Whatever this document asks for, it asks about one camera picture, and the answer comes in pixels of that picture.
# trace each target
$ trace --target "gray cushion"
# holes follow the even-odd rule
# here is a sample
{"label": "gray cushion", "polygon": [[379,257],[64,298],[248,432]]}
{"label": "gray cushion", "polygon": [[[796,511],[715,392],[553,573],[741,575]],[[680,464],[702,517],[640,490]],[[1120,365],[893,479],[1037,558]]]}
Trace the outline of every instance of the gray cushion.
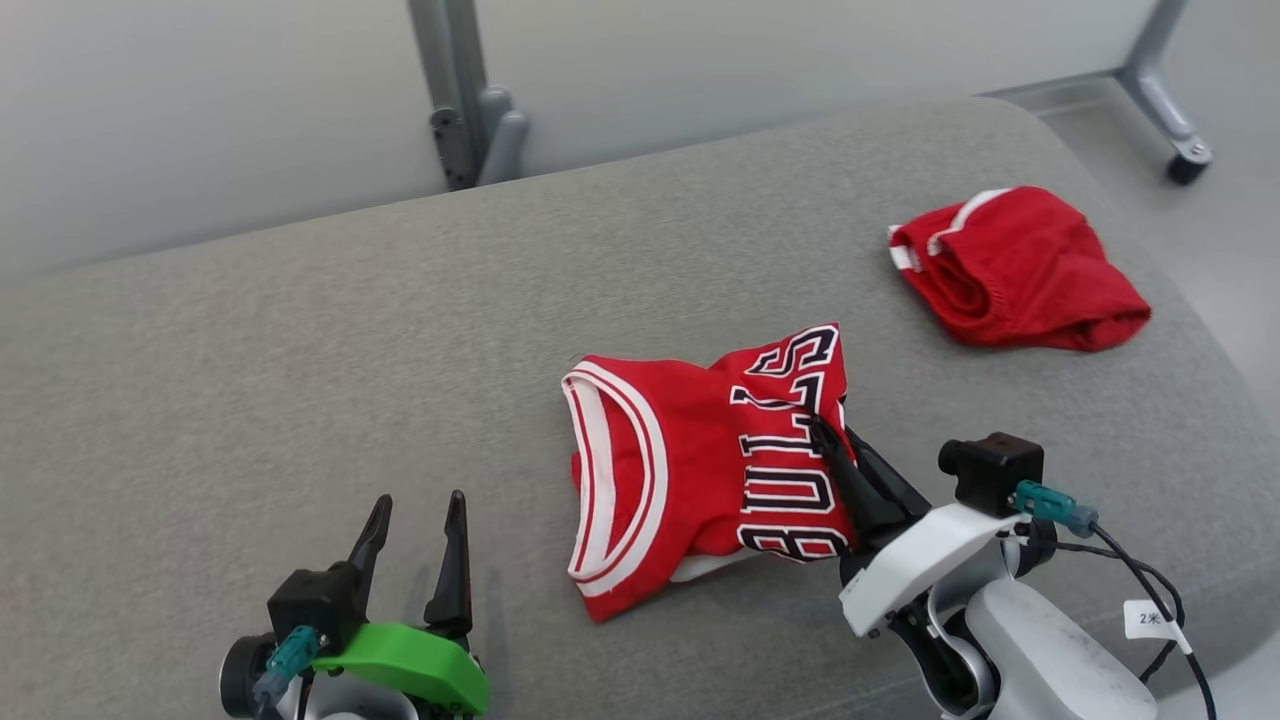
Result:
{"label": "gray cushion", "polygon": [[[957,347],[896,275],[886,225],[1021,183],[1084,210],[1155,306],[1130,345]],[[227,647],[266,629],[291,570],[344,557],[383,492],[370,615],[416,621],[454,487],[494,717],[924,716],[901,643],[844,624],[832,564],[751,560],[600,626],[564,571],[577,501],[557,380],[581,354],[708,363],[829,320],[850,423],[934,502],[947,438],[1033,438],[1047,482],[1181,587],[1206,665],[1275,625],[1272,432],[1080,164],[993,100],[88,266],[0,307],[9,717],[220,717]],[[1140,589],[1117,562],[1062,557],[1033,583],[1132,666],[1157,648],[1120,637]],[[1178,659],[1162,675],[1189,682]]]}

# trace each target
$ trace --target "gray floor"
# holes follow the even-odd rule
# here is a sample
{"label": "gray floor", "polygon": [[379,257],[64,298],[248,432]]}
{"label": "gray floor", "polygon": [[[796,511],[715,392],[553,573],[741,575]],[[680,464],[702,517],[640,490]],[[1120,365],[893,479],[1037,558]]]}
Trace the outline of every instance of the gray floor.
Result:
{"label": "gray floor", "polygon": [[[1193,0],[1166,70],[1217,154],[1185,188],[1162,178],[1169,145],[1114,82],[1007,99],[1041,115],[1143,231],[1280,427],[1280,3]],[[1274,716],[1277,666],[1272,638],[1215,678],[1220,717]],[[1203,716],[1194,691],[1161,703],[1162,720]]]}

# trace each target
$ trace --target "caster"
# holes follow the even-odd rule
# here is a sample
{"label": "caster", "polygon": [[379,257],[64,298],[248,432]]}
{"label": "caster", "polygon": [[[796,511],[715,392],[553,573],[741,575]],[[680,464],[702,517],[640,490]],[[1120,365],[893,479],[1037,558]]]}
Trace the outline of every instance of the caster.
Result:
{"label": "caster", "polygon": [[1208,163],[1194,163],[1181,155],[1178,155],[1171,163],[1169,163],[1166,174],[1169,176],[1169,179],[1176,182],[1178,184],[1188,186],[1196,182],[1206,168],[1208,168]]}

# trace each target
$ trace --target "clothing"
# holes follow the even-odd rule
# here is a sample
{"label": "clothing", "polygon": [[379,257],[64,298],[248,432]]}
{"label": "clothing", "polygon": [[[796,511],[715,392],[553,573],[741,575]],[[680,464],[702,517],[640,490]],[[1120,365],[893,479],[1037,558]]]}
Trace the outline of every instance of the clothing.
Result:
{"label": "clothing", "polygon": [[744,548],[810,561],[855,542],[809,437],[812,414],[844,427],[836,324],[710,368],[589,355],[562,386],[579,448],[568,574],[595,621]]}
{"label": "clothing", "polygon": [[965,345],[1098,351],[1151,319],[1088,219],[1039,187],[982,192],[892,227],[890,255]]}

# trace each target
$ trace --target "red basketball jersey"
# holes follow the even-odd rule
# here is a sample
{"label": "red basketball jersey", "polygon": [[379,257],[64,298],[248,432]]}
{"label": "red basketball jersey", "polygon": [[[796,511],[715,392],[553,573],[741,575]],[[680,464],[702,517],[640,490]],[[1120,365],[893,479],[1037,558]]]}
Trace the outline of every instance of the red basketball jersey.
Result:
{"label": "red basketball jersey", "polygon": [[710,368],[589,355],[562,384],[579,448],[568,574],[595,621],[744,548],[805,562],[855,543],[809,437],[813,414],[845,424],[838,325]]}

